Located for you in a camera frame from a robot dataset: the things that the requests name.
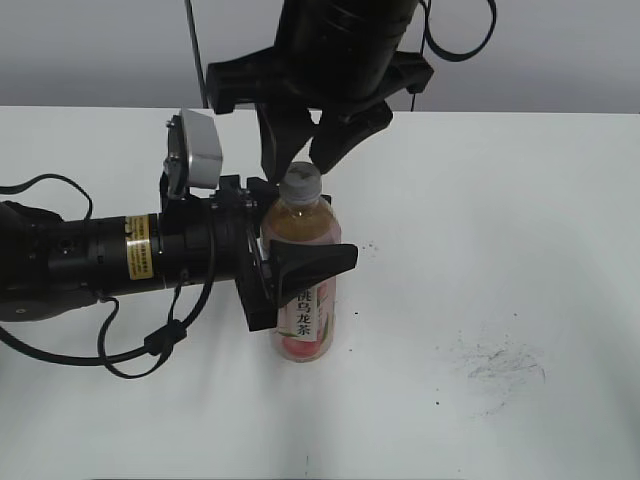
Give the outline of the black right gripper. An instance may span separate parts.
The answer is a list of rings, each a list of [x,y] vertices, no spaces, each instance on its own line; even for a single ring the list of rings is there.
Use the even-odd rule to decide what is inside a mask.
[[[384,100],[400,90],[421,93],[432,76],[433,68],[419,53],[397,51],[373,83],[373,90],[356,94],[348,84],[355,78],[353,74],[330,66],[305,79],[282,52],[270,47],[209,64],[206,88],[217,114],[231,113],[241,104],[255,104],[261,168],[267,181],[277,185],[312,138],[310,159],[321,174],[327,174],[361,142],[389,126],[393,113]],[[317,125],[311,108],[353,115],[323,112]]]

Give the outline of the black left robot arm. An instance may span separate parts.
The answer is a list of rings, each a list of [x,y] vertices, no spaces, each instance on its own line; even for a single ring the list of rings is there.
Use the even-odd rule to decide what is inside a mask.
[[[106,296],[168,289],[181,278],[234,281],[250,330],[275,327],[278,311],[304,290],[352,270],[351,244],[258,245],[276,200],[257,178],[225,176],[207,198],[161,197],[159,213],[65,221],[17,202],[1,204],[1,318],[39,321]]]

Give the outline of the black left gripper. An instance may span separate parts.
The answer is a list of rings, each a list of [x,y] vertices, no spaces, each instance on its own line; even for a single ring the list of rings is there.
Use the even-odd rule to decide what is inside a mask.
[[[228,175],[207,198],[186,192],[177,199],[169,196],[170,180],[164,174],[159,192],[159,270],[167,283],[203,285],[195,306],[181,321],[185,328],[204,310],[216,281],[235,282],[248,328],[261,331],[273,329],[278,308],[299,293],[356,267],[358,248],[353,244],[272,240],[268,263],[273,294],[257,239],[260,223],[278,196],[274,185],[250,177],[242,186],[238,175]],[[321,203],[331,205],[332,197],[322,194]]]

